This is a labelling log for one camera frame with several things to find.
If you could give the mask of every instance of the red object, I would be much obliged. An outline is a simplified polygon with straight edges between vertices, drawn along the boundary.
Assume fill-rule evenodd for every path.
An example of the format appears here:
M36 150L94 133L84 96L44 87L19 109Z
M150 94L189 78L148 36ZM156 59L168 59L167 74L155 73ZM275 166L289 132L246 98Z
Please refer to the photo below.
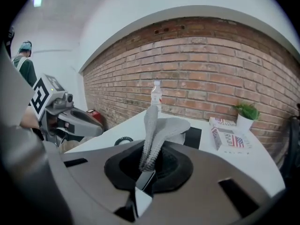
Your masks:
M90 115L92 115L93 118L95 118L98 122L100 122L103 125L103 119L102 119L101 113L97 112L94 109L89 109L89 110L87 110L87 112Z

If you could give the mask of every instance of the green shirt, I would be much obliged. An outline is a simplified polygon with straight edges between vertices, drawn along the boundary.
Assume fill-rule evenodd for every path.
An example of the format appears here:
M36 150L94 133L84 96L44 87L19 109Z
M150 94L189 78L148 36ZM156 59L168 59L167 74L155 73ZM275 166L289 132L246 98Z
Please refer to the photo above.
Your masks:
M21 55L18 55L14 58L14 66L17 68L18 63L21 59ZM25 62L22 64L20 68L20 73L23 76L23 78L28 82L28 84L33 87L34 83L37 81L37 76L34 71L33 63L31 60L27 59Z

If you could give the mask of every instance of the gray towel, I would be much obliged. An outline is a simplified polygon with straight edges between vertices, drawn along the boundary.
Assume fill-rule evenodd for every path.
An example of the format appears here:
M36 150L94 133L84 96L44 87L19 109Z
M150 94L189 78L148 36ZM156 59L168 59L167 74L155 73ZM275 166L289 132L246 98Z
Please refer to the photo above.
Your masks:
M179 118L159 118L157 106L148 108L144 117L146 137L140 161L141 171L153 171L164 141L184 143L181 133L189 130L190 123Z

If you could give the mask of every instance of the green plant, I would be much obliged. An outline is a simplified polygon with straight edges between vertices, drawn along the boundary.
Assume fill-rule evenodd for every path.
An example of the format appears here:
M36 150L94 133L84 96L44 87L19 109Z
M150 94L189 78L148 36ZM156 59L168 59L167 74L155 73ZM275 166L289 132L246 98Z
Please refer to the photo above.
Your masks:
M244 118L250 120L258 120L259 111L254 107L254 104L240 103L236 106L233 106L238 110L238 113Z

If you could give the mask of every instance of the potted plant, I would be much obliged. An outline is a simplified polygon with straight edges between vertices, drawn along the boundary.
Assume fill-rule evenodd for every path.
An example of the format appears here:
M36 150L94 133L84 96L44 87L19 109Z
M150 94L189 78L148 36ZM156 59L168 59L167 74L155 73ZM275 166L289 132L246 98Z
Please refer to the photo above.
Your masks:
M248 131L254 120L258 120L259 111L254 107L254 104L240 103L236 106L233 106L238 110L238 120L236 122L237 127L243 131Z

